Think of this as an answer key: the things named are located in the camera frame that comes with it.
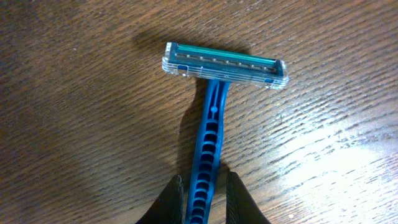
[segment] razor blade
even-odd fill
[[[273,89],[285,87],[289,80],[286,65],[282,60],[173,42],[166,45],[162,68],[172,75]]]

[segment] wood grain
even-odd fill
[[[188,179],[205,81],[167,41],[287,62],[232,85],[211,223],[237,172],[272,223],[398,223],[396,1],[3,1],[0,220],[134,223]]]

